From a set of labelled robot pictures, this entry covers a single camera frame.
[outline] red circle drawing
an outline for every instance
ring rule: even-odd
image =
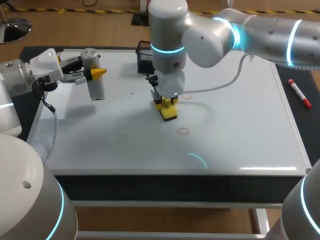
[[[189,133],[189,129],[181,127],[178,129],[178,134],[187,135]]]
[[[184,94],[182,95],[182,97],[183,97],[185,100],[188,100],[188,99],[190,99],[190,98],[192,97],[192,95],[189,94],[189,93],[184,93]]]

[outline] yellow cone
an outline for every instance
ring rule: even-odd
[[[104,68],[93,68],[93,69],[91,69],[90,72],[91,72],[92,80],[97,80],[103,74],[105,74],[107,72],[107,69],[104,69]]]

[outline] glowing light ring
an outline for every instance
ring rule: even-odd
[[[233,38],[234,38],[234,44],[233,44],[232,48],[234,48],[236,46],[236,44],[240,43],[240,33],[239,33],[239,31],[238,32],[235,31],[234,27],[231,25],[230,22],[228,22],[227,20],[220,18],[220,17],[214,17],[213,19],[218,20],[218,21],[226,24],[228,26],[228,28],[231,30],[231,32],[233,34]]]
[[[302,207],[303,207],[304,213],[305,213],[306,217],[308,218],[309,222],[311,223],[312,227],[318,232],[318,234],[320,234],[320,228],[317,226],[315,221],[312,219],[312,217],[307,209],[306,202],[305,202],[305,196],[304,196],[305,180],[306,180],[306,177],[303,178],[303,181],[301,184],[301,193],[300,194],[301,194]]]
[[[183,46],[183,47],[181,47],[181,48],[179,48],[177,50],[164,51],[164,50],[160,50],[160,49],[154,47],[152,44],[151,44],[151,47],[153,48],[153,50],[155,50],[155,51],[157,51],[159,53],[162,53],[162,54],[175,54],[175,53],[178,53],[178,52],[182,51],[183,49],[185,49],[185,47]]]
[[[62,218],[62,213],[64,212],[64,206],[65,206],[65,198],[64,198],[64,192],[62,190],[62,187],[60,186],[60,183],[59,184],[59,187],[60,187],[60,190],[61,190],[61,197],[62,197],[62,204],[61,204],[61,210],[60,210],[60,215],[59,215],[59,218],[58,218],[58,221],[56,221],[56,224],[53,228],[53,230],[51,231],[50,235],[45,239],[45,240],[49,240],[51,239],[51,237],[53,236],[53,234],[55,233],[55,231],[57,230],[58,228],[58,225],[61,221],[61,218]]]
[[[10,106],[13,106],[13,105],[14,105],[13,103],[3,104],[3,105],[0,105],[0,109],[6,108],[6,107],[10,107]]]
[[[291,31],[290,37],[289,37],[288,47],[286,49],[286,61],[288,62],[288,64],[292,64],[292,61],[291,61],[292,43],[294,42],[294,37],[295,37],[296,31],[297,31],[297,28],[301,22],[302,22],[301,19],[295,22],[293,29]]]

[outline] white table surface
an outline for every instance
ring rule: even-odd
[[[58,114],[59,131],[49,168],[55,175],[190,174],[298,175],[310,162],[276,66],[244,61],[238,80],[223,89],[179,97],[178,118],[164,122],[137,73],[133,50],[99,50],[105,100],[91,101],[86,84],[59,83],[46,101]],[[242,52],[204,69],[187,57],[186,90],[229,82]],[[79,56],[65,49],[61,59]],[[188,134],[179,134],[186,128]],[[28,142],[44,160],[54,133],[46,108]]]

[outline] red marker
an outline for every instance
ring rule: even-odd
[[[298,86],[295,84],[295,82],[290,79],[288,81],[288,84],[292,87],[292,89],[295,91],[295,93],[299,96],[299,98],[302,100],[303,104],[306,106],[307,109],[312,108],[310,102],[308,99],[305,97],[305,95],[302,93],[302,91],[298,88]]]

